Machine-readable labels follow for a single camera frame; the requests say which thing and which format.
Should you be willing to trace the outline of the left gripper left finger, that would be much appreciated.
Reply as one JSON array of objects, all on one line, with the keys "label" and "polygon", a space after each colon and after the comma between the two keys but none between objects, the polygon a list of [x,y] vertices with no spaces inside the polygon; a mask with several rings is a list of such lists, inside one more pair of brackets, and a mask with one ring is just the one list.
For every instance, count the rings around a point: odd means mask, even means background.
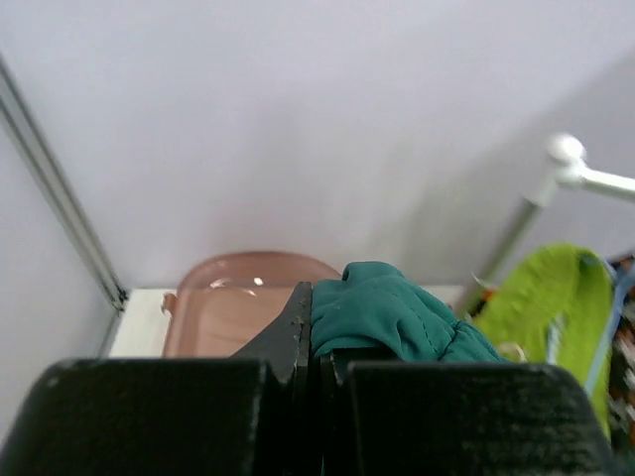
[{"label": "left gripper left finger", "polygon": [[313,290],[235,356],[63,360],[1,447],[5,475],[310,475]]}]

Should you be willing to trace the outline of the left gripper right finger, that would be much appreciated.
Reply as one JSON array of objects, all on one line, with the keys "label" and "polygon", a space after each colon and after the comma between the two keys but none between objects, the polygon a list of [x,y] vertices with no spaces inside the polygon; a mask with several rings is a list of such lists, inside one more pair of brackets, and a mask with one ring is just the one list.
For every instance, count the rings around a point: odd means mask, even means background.
[{"label": "left gripper right finger", "polygon": [[575,378],[550,365],[319,361],[329,475],[616,475]]}]

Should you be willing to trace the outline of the teal green shorts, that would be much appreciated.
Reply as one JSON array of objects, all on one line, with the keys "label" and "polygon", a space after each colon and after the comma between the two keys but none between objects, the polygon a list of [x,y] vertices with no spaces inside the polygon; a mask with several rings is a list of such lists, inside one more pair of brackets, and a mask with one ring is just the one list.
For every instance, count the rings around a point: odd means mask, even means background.
[{"label": "teal green shorts", "polygon": [[315,358],[379,348],[405,362],[504,361],[472,324],[383,262],[353,262],[314,285],[311,343]]}]

